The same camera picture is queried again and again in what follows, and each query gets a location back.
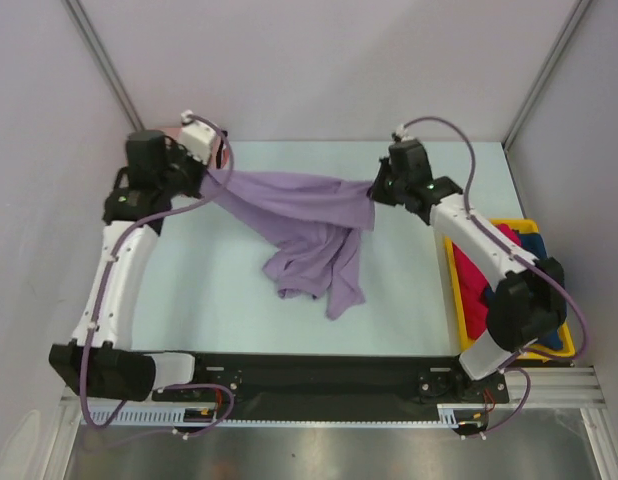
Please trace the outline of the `purple t shirt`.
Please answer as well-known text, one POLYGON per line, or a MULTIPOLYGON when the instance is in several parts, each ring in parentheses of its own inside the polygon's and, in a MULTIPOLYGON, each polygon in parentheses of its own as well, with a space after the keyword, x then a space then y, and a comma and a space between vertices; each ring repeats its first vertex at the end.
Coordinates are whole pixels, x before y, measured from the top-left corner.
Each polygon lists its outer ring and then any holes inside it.
POLYGON ((326 316, 365 302, 363 234, 374 230, 369 180, 306 173, 213 170, 202 194, 276 248, 263 273, 282 299, 327 299, 326 316))

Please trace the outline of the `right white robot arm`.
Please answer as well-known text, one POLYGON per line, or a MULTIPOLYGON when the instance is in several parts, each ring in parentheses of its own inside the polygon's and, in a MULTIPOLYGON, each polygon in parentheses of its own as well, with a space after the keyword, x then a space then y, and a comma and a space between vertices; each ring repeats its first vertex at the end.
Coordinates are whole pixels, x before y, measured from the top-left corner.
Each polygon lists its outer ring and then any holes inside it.
POLYGON ((494 292, 485 332, 460 354, 462 369, 450 376, 451 391, 458 399, 475 400, 486 389, 486 377, 565 322, 561 264, 553 258, 539 259, 516 245, 470 205, 453 180, 434 177, 419 141, 389 146, 368 196, 380 204, 404 207, 449 238, 494 292))

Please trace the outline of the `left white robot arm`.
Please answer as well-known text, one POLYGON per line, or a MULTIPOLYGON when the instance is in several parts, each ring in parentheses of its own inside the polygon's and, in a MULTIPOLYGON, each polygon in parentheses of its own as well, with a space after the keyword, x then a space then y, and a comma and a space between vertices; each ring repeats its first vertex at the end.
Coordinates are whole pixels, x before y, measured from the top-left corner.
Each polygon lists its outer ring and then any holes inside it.
POLYGON ((70 341, 53 345, 48 357, 75 394, 140 402, 171 383, 191 400, 208 392, 210 376, 192 356, 132 350, 132 323, 164 216, 175 197, 200 198, 220 142, 212 128, 197 122, 176 138, 161 130, 127 137, 127 163, 104 202, 103 244, 88 301, 70 341))

